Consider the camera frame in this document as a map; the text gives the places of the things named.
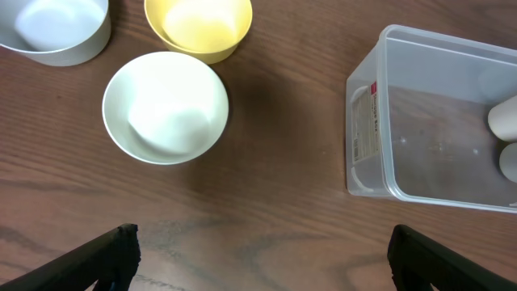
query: label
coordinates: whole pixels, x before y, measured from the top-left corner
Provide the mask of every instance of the label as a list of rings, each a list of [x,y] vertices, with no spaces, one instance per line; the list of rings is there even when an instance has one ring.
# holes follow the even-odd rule
[[[353,163],[379,154],[377,82],[352,103]]]

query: clear plastic bin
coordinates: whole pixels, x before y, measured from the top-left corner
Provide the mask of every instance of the clear plastic bin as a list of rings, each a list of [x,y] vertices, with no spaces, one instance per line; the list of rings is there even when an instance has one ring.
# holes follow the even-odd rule
[[[392,25],[347,80],[347,188],[517,213],[489,110],[517,95],[517,51]]]

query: bowl rim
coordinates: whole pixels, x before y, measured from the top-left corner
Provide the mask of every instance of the bowl rim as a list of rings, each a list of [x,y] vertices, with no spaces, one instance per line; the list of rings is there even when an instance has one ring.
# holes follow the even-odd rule
[[[160,40],[162,40],[166,44],[170,45],[171,47],[173,47],[175,49],[178,49],[178,50],[180,50],[182,52],[186,52],[186,53],[196,53],[196,54],[200,54],[200,55],[208,55],[208,54],[214,54],[214,53],[221,53],[221,52],[224,52],[224,51],[226,51],[228,49],[231,49],[232,47],[234,47],[237,44],[239,44],[244,39],[244,37],[246,37],[246,35],[250,31],[251,23],[253,22],[253,6],[251,5],[251,0],[242,0],[242,1],[248,2],[249,5],[250,5],[250,22],[248,23],[248,25],[246,27],[246,31],[244,32],[244,34],[242,34],[242,36],[237,41],[235,41],[232,45],[230,45],[228,48],[223,48],[223,49],[220,49],[218,51],[213,51],[213,52],[200,52],[200,51],[196,51],[196,50],[193,50],[193,49],[189,49],[189,48],[184,48],[184,47],[178,46],[175,43],[173,43],[170,40],[168,40],[167,38],[163,37],[160,33],[158,33],[156,28],[154,27],[154,25],[151,23],[151,21],[149,19],[149,14],[147,13],[147,3],[149,1],[154,1],[154,0],[144,0],[145,18],[147,19],[147,23],[149,24],[151,29],[153,29],[154,34],[156,34],[160,38]]]
[[[95,29],[94,32],[92,32],[87,38],[85,38],[83,41],[81,41],[80,43],[78,44],[75,44],[75,45],[71,45],[67,48],[59,48],[59,49],[55,49],[53,51],[27,51],[25,49],[19,49],[19,48],[13,48],[7,44],[2,44],[0,43],[0,46],[6,48],[6,49],[9,49],[13,52],[17,52],[17,53],[25,53],[25,54],[32,54],[32,55],[45,55],[45,54],[52,54],[52,53],[61,53],[61,52],[64,52],[65,50],[69,50],[69,49],[73,49],[73,48],[76,48],[78,47],[79,45],[81,44],[84,44],[85,42],[87,42],[89,39],[91,39],[92,36],[94,36],[95,34],[97,34],[97,32],[99,32],[100,28],[104,25],[104,23],[106,22],[106,20],[109,18],[109,15],[110,15],[110,1],[109,0],[103,0],[103,3],[104,3],[104,6],[106,7],[106,10],[104,11],[103,9],[103,13],[104,13],[104,18],[103,18],[103,21],[100,22],[99,26]]]
[[[205,150],[201,151],[199,154],[197,155],[193,155],[193,156],[189,156],[187,157],[186,159],[179,159],[178,161],[174,161],[174,162],[155,162],[155,161],[151,161],[151,160],[148,160],[148,159],[145,159],[145,158],[141,158],[141,157],[138,157],[136,156],[135,154],[129,152],[128,150],[126,150],[116,139],[115,137],[113,136],[113,134],[111,133],[111,130],[109,128],[109,126],[107,125],[107,122],[106,122],[106,111],[105,111],[105,103],[106,103],[106,99],[107,99],[107,92],[109,90],[109,88],[111,87],[111,84],[113,83],[113,81],[118,77],[119,74],[121,74],[122,72],[124,72],[124,69],[130,65],[132,62],[140,59],[140,58],[143,58],[143,57],[149,57],[150,55],[156,55],[156,54],[161,54],[161,55],[171,55],[171,54],[174,54],[174,55],[177,55],[179,57],[185,57],[185,58],[188,58],[188,59],[191,59],[195,62],[198,62],[200,64],[203,65],[203,67],[205,69],[208,69],[209,71],[211,71],[215,76],[216,76],[216,81],[219,82],[221,85],[222,85],[222,88],[224,90],[224,96],[222,96],[222,102],[225,103],[225,106],[226,106],[226,112],[224,112],[221,116],[222,119],[224,119],[224,124],[223,124],[223,127],[222,127],[222,130],[218,133],[217,137],[214,138],[214,140],[212,142],[209,142],[208,143],[208,146],[206,147]],[[113,77],[111,77],[111,80],[110,82],[106,85],[106,89],[104,90],[104,95],[103,95],[103,104],[102,104],[102,111],[103,111],[103,123],[104,123],[104,127],[106,128],[107,130],[107,133],[109,134],[110,138],[113,140],[113,142],[115,142],[115,144],[121,149],[123,150],[127,155],[139,160],[139,161],[142,161],[142,162],[147,162],[147,163],[150,163],[150,164],[154,164],[154,165],[163,165],[163,166],[167,166],[167,165],[175,165],[175,164],[180,164],[180,163],[183,163],[183,162],[188,162],[188,161],[191,161],[192,159],[194,158],[198,158],[199,156],[201,156],[202,154],[206,153],[207,151],[209,151],[213,145],[216,144],[216,142],[219,140],[219,138],[221,138],[223,132],[225,131],[225,128],[226,128],[226,125],[228,123],[228,116],[229,116],[229,101],[228,101],[228,92],[226,91],[226,88],[225,88],[225,84],[221,81],[221,78],[219,78],[219,76],[216,74],[216,72],[214,70],[212,70],[212,68],[210,68],[209,65],[203,63],[202,61],[196,59],[195,57],[191,57],[187,54],[184,54],[184,53],[177,53],[177,52],[154,52],[154,53],[147,53],[145,55],[142,55],[142,56],[139,56],[139,57],[136,57],[134,59],[132,59],[131,61],[127,62],[126,64],[124,64],[119,70],[116,71],[116,73],[113,75]]]

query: white cup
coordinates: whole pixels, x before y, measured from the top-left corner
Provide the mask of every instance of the white cup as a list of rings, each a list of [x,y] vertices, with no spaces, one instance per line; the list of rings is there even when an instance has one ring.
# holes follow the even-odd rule
[[[228,119],[216,73],[181,53],[160,52],[123,66],[107,85],[103,118],[113,141],[143,162],[186,162],[210,149]]]
[[[488,113],[492,132],[504,141],[517,141],[517,96],[500,103]]]
[[[1,0],[0,45],[45,65],[77,65],[106,46],[108,0]]]
[[[499,167],[510,181],[517,183],[517,143],[502,150],[501,157],[499,157]]]

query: tabletop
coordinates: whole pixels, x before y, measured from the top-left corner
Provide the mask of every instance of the tabletop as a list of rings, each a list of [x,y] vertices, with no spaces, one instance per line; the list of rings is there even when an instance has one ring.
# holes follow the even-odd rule
[[[394,290],[386,251],[407,224],[517,281],[517,217],[352,196],[347,77],[397,23],[517,49],[512,0],[252,0],[237,51],[212,68],[229,94],[221,139],[161,167],[103,125],[113,74],[165,51],[143,0],[112,0],[93,60],[50,67],[0,50],[0,283],[131,222],[133,290]]]

